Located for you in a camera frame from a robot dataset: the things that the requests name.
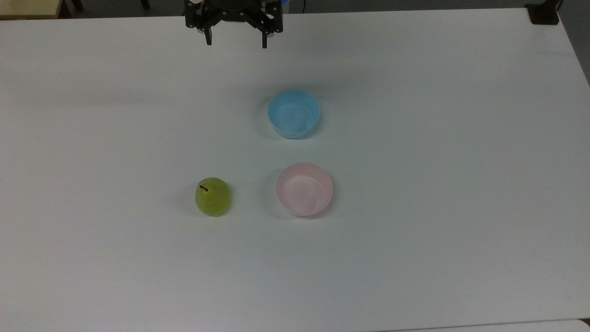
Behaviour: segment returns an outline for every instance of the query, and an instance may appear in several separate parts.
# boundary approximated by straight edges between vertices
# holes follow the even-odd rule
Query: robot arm
[[[248,22],[262,32],[263,48],[267,37],[283,32],[281,0],[185,0],[184,5],[186,26],[203,32],[207,45],[211,45],[211,27],[220,21]]]

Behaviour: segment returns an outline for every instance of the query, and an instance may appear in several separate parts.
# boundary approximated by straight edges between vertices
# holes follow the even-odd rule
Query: green pear
[[[230,188],[222,179],[206,178],[196,188],[196,206],[209,216],[220,216],[230,206]]]

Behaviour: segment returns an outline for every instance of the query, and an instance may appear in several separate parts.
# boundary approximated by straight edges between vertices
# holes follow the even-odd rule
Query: plastic bowl
[[[304,138],[320,119],[320,105],[303,90],[285,90],[270,100],[268,118],[281,136]]]
[[[333,193],[332,179],[321,167],[298,162],[284,169],[277,180],[281,204],[299,217],[316,214],[326,208]]]

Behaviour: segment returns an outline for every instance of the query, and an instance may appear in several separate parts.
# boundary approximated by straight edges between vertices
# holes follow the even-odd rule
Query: pink bowl
[[[293,164],[278,176],[277,196],[289,212],[299,217],[326,208],[333,193],[332,179],[321,167],[309,162]]]

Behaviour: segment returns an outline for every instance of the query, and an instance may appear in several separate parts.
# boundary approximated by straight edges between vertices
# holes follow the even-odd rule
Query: blue bowl
[[[320,105],[303,90],[285,90],[270,100],[268,118],[281,136],[304,138],[320,119]]]

